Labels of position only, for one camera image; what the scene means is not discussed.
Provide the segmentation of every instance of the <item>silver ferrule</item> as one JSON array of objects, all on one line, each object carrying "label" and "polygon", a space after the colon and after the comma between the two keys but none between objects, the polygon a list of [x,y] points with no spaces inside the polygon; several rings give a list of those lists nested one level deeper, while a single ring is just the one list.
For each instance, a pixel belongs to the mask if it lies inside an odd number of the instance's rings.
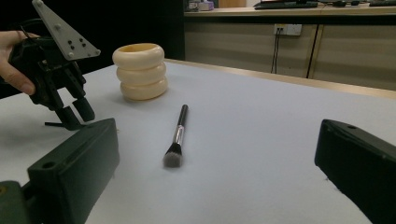
[{"label": "silver ferrule", "polygon": [[181,145],[181,143],[183,142],[183,134],[184,134],[183,125],[177,125],[173,142]]}]

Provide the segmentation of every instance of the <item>table surface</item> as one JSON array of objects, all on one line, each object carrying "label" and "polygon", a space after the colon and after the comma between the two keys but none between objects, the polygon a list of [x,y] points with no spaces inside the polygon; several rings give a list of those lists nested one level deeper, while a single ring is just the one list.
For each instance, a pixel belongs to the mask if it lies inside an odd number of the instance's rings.
[{"label": "table surface", "polygon": [[[87,223],[370,223],[314,164],[318,131],[335,119],[396,144],[395,92],[165,64],[168,90],[142,102],[122,97],[114,65],[85,75],[96,120],[114,118],[120,143],[120,166]],[[184,104],[184,164],[163,168]],[[44,126],[56,115],[22,94],[0,101],[0,118],[1,180],[22,185],[74,133]]]}]

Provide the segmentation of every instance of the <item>stacked rings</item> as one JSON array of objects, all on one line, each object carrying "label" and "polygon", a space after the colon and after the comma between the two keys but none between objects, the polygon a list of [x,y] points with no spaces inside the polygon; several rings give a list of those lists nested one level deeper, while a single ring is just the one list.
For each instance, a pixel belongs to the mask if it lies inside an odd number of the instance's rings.
[{"label": "stacked rings", "polygon": [[130,100],[148,100],[163,94],[168,82],[165,76],[163,49],[151,43],[120,47],[113,53],[120,90]]}]

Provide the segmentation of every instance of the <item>robotic arm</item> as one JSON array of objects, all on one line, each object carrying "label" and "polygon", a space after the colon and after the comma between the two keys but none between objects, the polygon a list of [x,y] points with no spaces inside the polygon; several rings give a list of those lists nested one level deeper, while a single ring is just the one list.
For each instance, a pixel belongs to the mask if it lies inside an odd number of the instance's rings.
[{"label": "robotic arm", "polygon": [[[32,1],[35,10],[51,36],[29,37],[12,50],[9,62],[28,76],[35,84],[36,93],[31,97],[36,105],[44,105],[55,111],[63,126],[70,131],[80,129],[78,118],[57,92],[67,88],[76,98],[74,107],[84,121],[93,120],[94,112],[85,98],[86,83],[76,63],[77,60],[96,57],[100,50],[48,8],[42,0]],[[21,29],[29,24],[21,24]]]}]

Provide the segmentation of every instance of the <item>black handle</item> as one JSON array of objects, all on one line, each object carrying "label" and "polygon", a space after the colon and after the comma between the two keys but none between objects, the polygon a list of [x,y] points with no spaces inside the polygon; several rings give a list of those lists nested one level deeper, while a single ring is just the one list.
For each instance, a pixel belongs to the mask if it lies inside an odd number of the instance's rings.
[{"label": "black handle", "polygon": [[180,111],[180,117],[178,117],[178,123],[177,125],[182,125],[184,126],[184,123],[186,122],[186,117],[187,117],[187,110],[189,109],[189,107],[187,105],[183,105],[181,107],[181,111]]}]

